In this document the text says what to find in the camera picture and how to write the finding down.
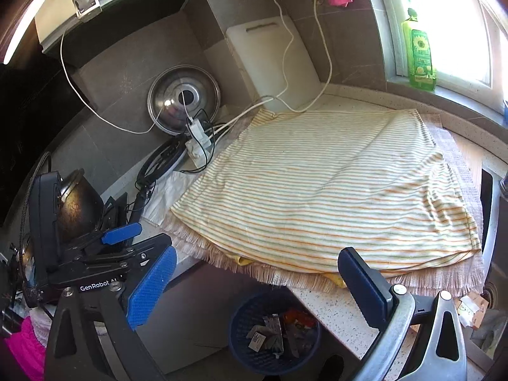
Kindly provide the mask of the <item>pink sleeved forearm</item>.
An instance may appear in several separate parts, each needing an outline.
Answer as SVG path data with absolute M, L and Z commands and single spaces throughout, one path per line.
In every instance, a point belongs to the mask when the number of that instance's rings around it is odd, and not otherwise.
M 43 380 L 46 359 L 46 346 L 52 319 L 42 308 L 31 308 L 23 319 L 21 330 L 13 333 L 5 341 L 29 380 Z

